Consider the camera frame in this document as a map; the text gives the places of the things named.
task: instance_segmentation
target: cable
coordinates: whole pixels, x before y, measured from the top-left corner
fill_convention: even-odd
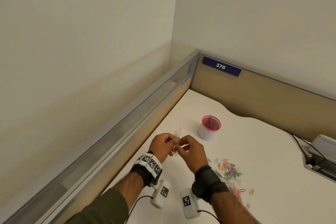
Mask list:
[[[198,213],[200,213],[200,212],[208,213],[208,214],[212,215],[212,217],[214,217],[214,218],[221,224],[221,222],[219,221],[219,219],[218,219],[215,215],[213,215],[212,213],[210,213],[210,212],[208,212],[208,211],[206,211],[206,210],[198,210],[197,212],[198,212]]]
[[[323,159],[324,160],[327,160],[326,158],[325,158],[325,156],[319,151],[319,150],[317,150],[312,144],[310,144],[308,141],[306,141],[306,140],[304,140],[304,139],[302,139],[302,138],[300,138],[300,137],[298,137],[298,136],[296,136],[298,139],[300,139],[300,140],[302,140],[302,141],[304,141],[304,142],[306,142],[307,144],[309,144],[309,146],[312,146],[322,157],[323,157]]]
[[[295,136],[294,136],[292,133],[289,133],[289,132],[287,132],[287,133],[290,134],[291,137],[294,138],[294,140],[296,141],[296,143],[297,143],[297,145],[299,146],[300,150],[302,151],[302,153],[303,153],[303,154],[306,156],[306,158],[308,159],[309,164],[313,167],[313,164],[312,164],[312,162],[310,161],[309,156],[308,156],[307,153],[302,149],[301,145],[299,144],[299,141],[295,138]]]
[[[134,203],[134,205],[133,205],[133,207],[132,207],[131,211],[129,212],[129,215],[128,215],[128,218],[127,218],[127,220],[126,220],[125,224],[127,224],[127,222],[128,222],[128,219],[129,219],[129,217],[131,216],[131,213],[132,213],[132,211],[133,211],[133,209],[134,209],[135,205],[137,204],[137,202],[138,202],[140,199],[144,198],[144,197],[150,197],[151,199],[153,199],[153,197],[152,197],[152,196],[142,196],[142,197],[139,197],[139,198],[138,198],[138,199],[135,201],[135,203]]]

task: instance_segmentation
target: person's right arm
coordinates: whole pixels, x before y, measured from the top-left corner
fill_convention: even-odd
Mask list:
[[[201,167],[208,166],[203,145],[192,136],[187,135],[182,137],[179,145],[175,146],[175,149],[194,174]],[[213,193],[210,203],[222,224],[259,223],[231,192]]]

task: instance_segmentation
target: dark green sleeve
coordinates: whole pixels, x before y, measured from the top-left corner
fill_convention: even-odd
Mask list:
[[[66,224],[124,224],[127,218],[128,206],[124,197],[116,189],[110,188],[68,219]]]

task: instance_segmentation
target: person's left hand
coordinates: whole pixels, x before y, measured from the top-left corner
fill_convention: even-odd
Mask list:
[[[174,146],[179,143],[179,138],[170,134],[163,133],[156,135],[150,143],[149,150],[153,152],[154,156],[162,163],[166,160],[168,155],[173,156],[172,150]]]

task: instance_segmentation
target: desk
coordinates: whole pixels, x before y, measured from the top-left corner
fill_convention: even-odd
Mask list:
[[[212,141],[198,136],[201,119],[205,115],[216,116],[222,123]],[[335,223],[336,184],[303,166],[302,153],[286,132],[254,118],[240,117],[223,105],[188,90],[161,124],[126,164],[112,187],[126,175],[135,160],[148,151],[150,142],[160,133],[175,133],[181,127],[181,137],[190,134],[204,145],[210,165],[218,170],[218,163],[228,159],[235,164],[241,176],[240,184],[233,181],[241,192],[243,205],[250,204],[249,211],[261,223]],[[167,179],[172,187],[164,209],[156,209],[149,198],[141,199],[128,223],[213,223],[217,221],[207,213],[199,218],[186,220],[183,214],[180,191],[191,187],[194,176],[180,156],[168,157],[163,163],[161,179]],[[152,195],[153,188],[144,188],[140,194]],[[210,211],[212,207],[199,201],[199,208]]]

